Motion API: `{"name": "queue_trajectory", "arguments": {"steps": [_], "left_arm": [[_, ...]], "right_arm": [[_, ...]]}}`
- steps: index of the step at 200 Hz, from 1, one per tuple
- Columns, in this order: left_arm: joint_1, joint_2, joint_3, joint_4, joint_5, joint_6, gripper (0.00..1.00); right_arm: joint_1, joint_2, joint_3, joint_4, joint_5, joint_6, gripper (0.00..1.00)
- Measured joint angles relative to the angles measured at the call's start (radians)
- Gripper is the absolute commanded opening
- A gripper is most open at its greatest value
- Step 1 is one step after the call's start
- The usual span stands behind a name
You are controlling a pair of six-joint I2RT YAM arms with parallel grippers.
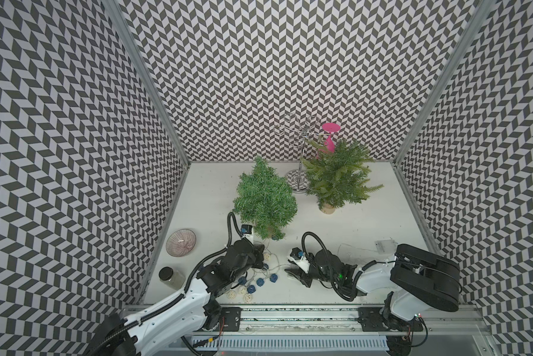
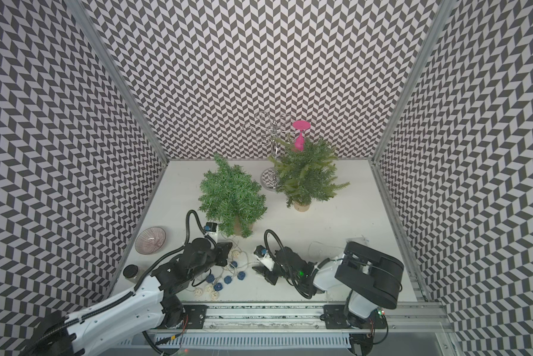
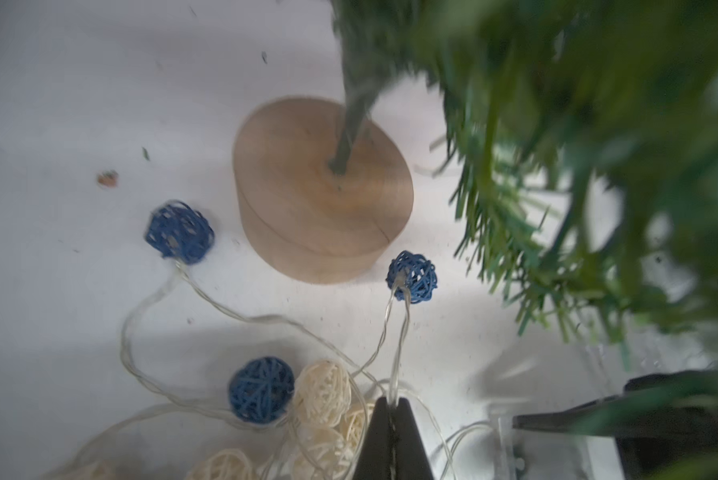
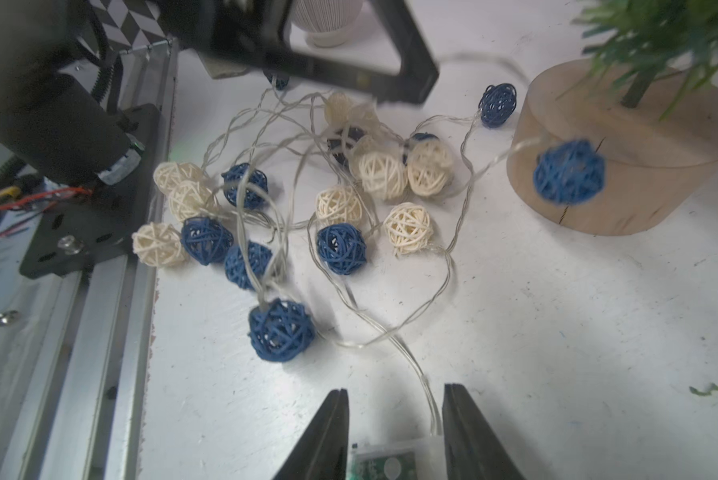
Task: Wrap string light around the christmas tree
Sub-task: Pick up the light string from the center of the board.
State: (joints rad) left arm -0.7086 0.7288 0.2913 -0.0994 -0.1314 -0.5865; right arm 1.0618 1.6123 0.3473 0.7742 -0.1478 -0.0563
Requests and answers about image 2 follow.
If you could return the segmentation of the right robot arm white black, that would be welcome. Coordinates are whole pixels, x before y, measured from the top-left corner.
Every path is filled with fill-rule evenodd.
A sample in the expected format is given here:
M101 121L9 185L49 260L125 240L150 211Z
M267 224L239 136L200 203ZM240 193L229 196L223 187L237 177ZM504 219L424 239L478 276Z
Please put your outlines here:
M394 310L403 289L404 264L399 259L361 244L359 238L348 240L344 251L335 258L314 263L304 260L280 237L268 229L263 245L256 247L259 262L253 269L271 285L284 279L300 296L312 299L338 286L349 289L343 312L326 311L329 326L352 326L361 329L378 326L381 309Z

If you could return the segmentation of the rattan ball string light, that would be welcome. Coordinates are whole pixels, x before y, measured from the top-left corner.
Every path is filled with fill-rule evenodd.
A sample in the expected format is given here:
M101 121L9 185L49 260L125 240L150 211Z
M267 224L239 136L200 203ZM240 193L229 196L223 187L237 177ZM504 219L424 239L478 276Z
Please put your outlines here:
M227 264L223 267L213 267L204 273L204 278L197 278L187 289L195 298L207 297L211 301L219 301L220 292L236 280L242 281L248 276L248 270L254 265L247 252L236 240L229 239L233 247L228 253Z

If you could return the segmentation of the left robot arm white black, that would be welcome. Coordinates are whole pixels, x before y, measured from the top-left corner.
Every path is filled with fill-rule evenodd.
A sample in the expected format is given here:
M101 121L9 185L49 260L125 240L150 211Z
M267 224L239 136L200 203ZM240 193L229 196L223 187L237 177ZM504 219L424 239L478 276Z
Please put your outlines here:
M202 237L150 265L129 289L68 315L44 317L22 355L100 355L115 344L156 328L185 327L188 315L178 298L214 266L226 266L233 244L220 242L200 225Z

